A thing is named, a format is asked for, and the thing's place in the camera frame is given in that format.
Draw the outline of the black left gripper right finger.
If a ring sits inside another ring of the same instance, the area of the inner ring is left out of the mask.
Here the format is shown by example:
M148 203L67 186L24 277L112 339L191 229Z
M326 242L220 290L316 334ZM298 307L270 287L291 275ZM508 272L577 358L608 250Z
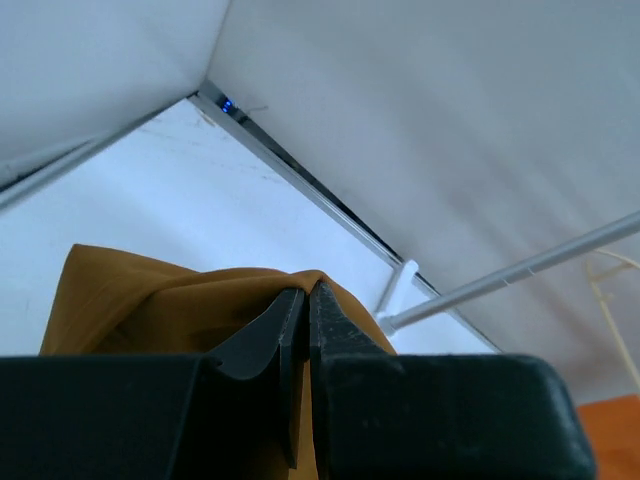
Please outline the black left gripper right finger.
M321 479L394 479L390 445L397 398L396 357L343 312L331 287L314 286L309 300L313 444Z

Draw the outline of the brown trousers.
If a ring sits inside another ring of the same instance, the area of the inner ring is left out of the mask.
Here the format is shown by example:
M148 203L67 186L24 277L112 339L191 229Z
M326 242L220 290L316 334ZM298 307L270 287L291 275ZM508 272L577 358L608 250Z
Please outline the brown trousers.
M255 319L286 288L328 284L342 311L394 351L367 309L319 270L232 268L200 273L133 253L74 245L40 347L43 355L206 352Z

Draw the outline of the white clothes rack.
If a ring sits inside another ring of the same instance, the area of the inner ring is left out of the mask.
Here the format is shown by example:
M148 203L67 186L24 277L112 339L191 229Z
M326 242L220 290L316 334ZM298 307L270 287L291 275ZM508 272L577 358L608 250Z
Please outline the white clothes rack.
M542 253L480 277L449 293L430 299L407 310L395 312L392 308L400 300L401 290L408 286L411 282L410 275L417 271L415 262L408 261L394 274L390 283L390 292L383 298L383 309L379 312L380 325L384 332L394 334L402 328L450 310L461 303L511 286L638 232L639 213L633 212Z

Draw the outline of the orange garment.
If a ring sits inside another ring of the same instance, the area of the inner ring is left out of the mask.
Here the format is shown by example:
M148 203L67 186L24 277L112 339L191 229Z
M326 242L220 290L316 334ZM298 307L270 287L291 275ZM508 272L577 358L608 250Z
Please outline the orange garment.
M582 405L585 428L601 480L639 480L639 396L629 395Z

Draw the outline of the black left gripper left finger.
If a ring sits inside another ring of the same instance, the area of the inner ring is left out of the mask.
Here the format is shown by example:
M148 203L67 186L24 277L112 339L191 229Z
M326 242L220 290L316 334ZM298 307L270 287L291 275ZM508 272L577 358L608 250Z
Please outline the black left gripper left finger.
M285 289L209 353L222 404L274 439L290 468L297 466L304 339L305 292Z

